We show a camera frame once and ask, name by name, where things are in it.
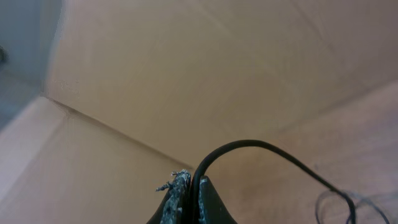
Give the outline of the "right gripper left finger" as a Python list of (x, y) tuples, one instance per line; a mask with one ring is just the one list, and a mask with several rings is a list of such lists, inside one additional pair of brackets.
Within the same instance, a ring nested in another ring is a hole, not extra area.
[(167, 191), (158, 209), (147, 224), (181, 224), (186, 218), (186, 206), (190, 198), (191, 173), (182, 169), (172, 172), (174, 179), (157, 187), (156, 192)]

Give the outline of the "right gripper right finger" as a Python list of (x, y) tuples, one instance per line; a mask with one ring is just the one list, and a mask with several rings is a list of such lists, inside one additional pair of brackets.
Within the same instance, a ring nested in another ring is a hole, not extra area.
[(198, 212), (199, 224), (237, 224), (207, 176), (200, 180)]

